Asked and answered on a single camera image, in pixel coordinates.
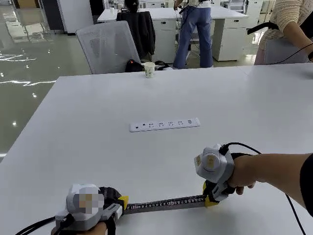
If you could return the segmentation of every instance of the power strip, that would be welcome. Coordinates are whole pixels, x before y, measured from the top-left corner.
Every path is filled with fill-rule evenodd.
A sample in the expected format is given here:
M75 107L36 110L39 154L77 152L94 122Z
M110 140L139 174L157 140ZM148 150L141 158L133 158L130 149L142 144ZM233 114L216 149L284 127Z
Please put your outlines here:
M179 119L170 121L146 121L140 123L131 123L129 125L129 131L130 132L154 131L196 126L200 126L200 122L197 117L191 119Z

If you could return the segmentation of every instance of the hand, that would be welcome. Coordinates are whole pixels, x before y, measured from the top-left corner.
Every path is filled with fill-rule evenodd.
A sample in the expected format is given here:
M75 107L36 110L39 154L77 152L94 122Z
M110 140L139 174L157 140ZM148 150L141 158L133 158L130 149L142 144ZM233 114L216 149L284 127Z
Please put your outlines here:
M83 233L79 233L77 235L105 235L106 230L107 230L107 225L104 222L100 222L96 226L94 226L92 229ZM51 231L51 235L54 235L55 231L56 231L56 228L54 228Z
M236 188L238 195L244 193L244 187L253 188L256 182L255 171L251 160L256 156L241 156L234 160L235 168L232 176L228 180L229 186Z

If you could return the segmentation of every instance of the forearm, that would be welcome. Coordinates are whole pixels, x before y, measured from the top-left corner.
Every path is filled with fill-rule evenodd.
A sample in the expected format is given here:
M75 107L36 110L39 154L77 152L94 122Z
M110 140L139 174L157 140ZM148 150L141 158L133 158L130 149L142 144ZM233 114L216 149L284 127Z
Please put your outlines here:
M312 44L312 41L304 34L300 26L295 22L289 23L284 28L284 35L299 49ZM304 51L309 55L313 52L313 45L305 48Z
M259 182L267 182L280 189L303 207L300 171L310 154L260 154L251 157L251 167Z

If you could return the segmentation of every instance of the office chair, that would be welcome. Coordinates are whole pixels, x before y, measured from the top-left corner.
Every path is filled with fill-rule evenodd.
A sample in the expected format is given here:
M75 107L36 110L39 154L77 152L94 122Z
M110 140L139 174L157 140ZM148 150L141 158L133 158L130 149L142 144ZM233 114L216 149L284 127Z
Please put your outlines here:
M140 59L126 21L100 23L76 31L92 74L125 72Z

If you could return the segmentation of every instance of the white cup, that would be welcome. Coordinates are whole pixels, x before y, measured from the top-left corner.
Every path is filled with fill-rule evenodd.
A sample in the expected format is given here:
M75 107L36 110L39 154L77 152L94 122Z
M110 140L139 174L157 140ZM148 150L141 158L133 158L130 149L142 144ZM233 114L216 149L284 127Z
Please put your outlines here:
M153 75L155 74L155 63L153 62L146 62L143 64L145 67L145 73L146 73L146 78L153 78Z

